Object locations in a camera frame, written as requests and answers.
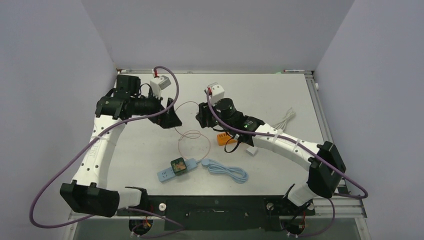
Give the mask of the light blue power strip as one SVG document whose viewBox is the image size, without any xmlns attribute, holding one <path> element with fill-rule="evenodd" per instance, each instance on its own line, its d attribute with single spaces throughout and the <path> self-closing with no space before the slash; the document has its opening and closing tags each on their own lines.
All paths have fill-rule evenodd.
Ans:
<svg viewBox="0 0 424 240">
<path fill-rule="evenodd" d="M 183 157 L 170 162 L 170 167 L 159 171 L 156 175 L 161 183 L 167 182 L 175 177 L 184 175 L 197 168 L 197 161 L 194 158 L 184 159 Z"/>
</svg>

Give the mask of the dark green cube adapter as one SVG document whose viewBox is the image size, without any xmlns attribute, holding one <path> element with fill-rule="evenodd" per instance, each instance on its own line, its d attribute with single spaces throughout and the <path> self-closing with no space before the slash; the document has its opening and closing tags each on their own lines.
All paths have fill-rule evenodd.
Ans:
<svg viewBox="0 0 424 240">
<path fill-rule="evenodd" d="M 180 176 L 188 171 L 188 167 L 183 157 L 172 160 L 170 165 L 175 176 Z"/>
</svg>

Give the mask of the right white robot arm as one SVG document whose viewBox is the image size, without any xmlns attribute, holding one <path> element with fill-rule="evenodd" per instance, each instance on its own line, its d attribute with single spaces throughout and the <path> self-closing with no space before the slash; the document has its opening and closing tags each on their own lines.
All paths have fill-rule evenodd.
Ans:
<svg viewBox="0 0 424 240">
<path fill-rule="evenodd" d="M 315 197 L 330 199 L 346 172 L 336 145 L 308 142 L 284 133 L 263 120 L 236 110 L 233 100 L 222 98 L 215 105 L 198 104 L 195 116 L 201 128 L 219 126 L 238 143 L 269 150 L 301 166 L 308 172 L 307 179 L 294 185 L 283 199 L 282 207 L 289 214 L 297 213 Z"/>
</svg>

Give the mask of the orange power strip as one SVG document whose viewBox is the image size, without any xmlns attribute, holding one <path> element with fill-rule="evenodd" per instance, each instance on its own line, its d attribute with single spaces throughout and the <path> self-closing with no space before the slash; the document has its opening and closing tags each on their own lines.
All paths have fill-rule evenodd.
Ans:
<svg viewBox="0 0 424 240">
<path fill-rule="evenodd" d="M 222 132 L 222 133 L 219 133 L 219 134 L 216 135 L 216 142 L 219 146 L 225 146 L 227 144 L 236 143 L 237 140 L 233 139 L 226 132 Z"/>
</svg>

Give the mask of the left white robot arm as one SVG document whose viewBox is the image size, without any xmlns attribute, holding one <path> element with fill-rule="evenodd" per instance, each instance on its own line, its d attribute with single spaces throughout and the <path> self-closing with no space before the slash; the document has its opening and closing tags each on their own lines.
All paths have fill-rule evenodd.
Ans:
<svg viewBox="0 0 424 240">
<path fill-rule="evenodd" d="M 180 127 L 174 99 L 162 105 L 162 91 L 171 85 L 165 76 L 155 76 L 142 95 L 141 79 L 119 74 L 116 85 L 96 104 L 93 143 L 84 151 L 84 158 L 70 183 L 63 183 L 60 195 L 76 213 L 112 217 L 117 210 L 129 207 L 136 215 L 148 211 L 147 191 L 140 187 L 108 189 L 108 173 L 118 139 L 132 117 L 147 116 L 163 129 Z"/>
</svg>

